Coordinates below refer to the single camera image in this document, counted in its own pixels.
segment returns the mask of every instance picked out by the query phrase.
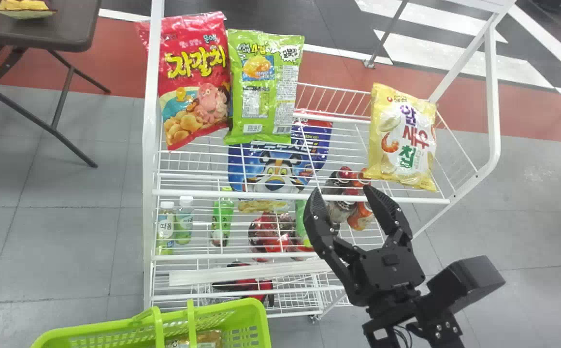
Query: nutrition label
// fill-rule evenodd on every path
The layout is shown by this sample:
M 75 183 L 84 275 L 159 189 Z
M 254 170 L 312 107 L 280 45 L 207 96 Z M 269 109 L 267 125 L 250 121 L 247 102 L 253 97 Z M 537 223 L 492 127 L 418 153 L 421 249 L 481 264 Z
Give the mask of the nutrition label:
M 242 117 L 266 118 L 267 110 L 261 110 L 261 105 L 267 106 L 269 92 L 260 89 L 243 90 Z
M 282 67 L 282 79 L 276 84 L 276 100 L 295 102 L 300 67 L 285 65 Z

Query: red snack bag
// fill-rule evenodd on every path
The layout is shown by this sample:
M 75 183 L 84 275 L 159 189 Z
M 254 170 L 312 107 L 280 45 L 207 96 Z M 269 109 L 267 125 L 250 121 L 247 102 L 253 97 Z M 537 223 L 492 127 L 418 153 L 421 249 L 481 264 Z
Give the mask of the red snack bag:
M 166 147 L 227 127 L 230 77 L 225 15 L 181 15 L 162 20 L 158 96 Z M 148 47 L 149 22 L 137 24 Z

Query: table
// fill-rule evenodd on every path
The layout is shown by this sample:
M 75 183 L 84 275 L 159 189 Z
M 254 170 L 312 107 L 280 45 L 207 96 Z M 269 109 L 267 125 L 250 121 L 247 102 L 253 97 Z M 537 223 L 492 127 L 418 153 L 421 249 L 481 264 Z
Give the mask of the table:
M 42 19 L 15 20 L 0 14 L 0 52 L 4 47 L 11 46 L 8 57 L 0 65 L 0 78 L 22 58 L 29 48 L 45 49 L 68 68 L 68 75 L 50 125 L 2 93 L 0 93 L 0 101 L 55 136 L 93 168 L 97 168 L 98 165 L 73 145 L 70 140 L 66 139 L 57 130 L 57 125 L 75 73 L 105 93 L 111 91 L 74 67 L 57 51 L 82 52 L 91 47 L 100 2 L 101 0 L 53 0 L 53 8 L 58 10 L 57 13 Z

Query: chip bag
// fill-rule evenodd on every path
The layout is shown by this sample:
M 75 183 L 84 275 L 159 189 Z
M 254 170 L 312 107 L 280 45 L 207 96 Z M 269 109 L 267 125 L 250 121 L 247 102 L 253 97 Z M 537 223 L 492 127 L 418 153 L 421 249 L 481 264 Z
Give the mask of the chip bag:
M 369 162 L 364 176 L 436 191 L 431 168 L 437 146 L 437 106 L 382 84 L 375 83 L 371 95 Z
M 231 130 L 225 143 L 291 142 L 304 37 L 229 29 Z
M 227 33 L 221 12 L 162 20 L 158 96 L 166 147 L 175 150 L 227 127 Z M 137 24 L 147 47 L 149 22 Z

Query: green bottle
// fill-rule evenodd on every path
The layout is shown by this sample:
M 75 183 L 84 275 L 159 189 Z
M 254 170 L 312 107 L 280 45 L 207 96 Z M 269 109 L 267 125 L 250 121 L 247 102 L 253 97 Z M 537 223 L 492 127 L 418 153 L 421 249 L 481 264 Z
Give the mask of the green bottle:
M 174 241 L 171 239 L 175 229 L 175 203 L 161 201 L 158 211 L 158 233 L 156 233 L 156 255 L 172 255 Z
M 232 191 L 230 187 L 223 187 L 222 191 Z M 226 247 L 229 242 L 229 233 L 231 233 L 231 221 L 233 220 L 233 210 L 235 203 L 231 198 L 220 198 L 214 201 L 214 209 L 212 210 L 212 230 L 210 231 L 210 240 L 212 245 Z
M 175 222 L 175 233 L 173 238 L 178 244 L 188 244 L 192 238 L 192 196 L 181 196 L 179 198 L 179 210 Z

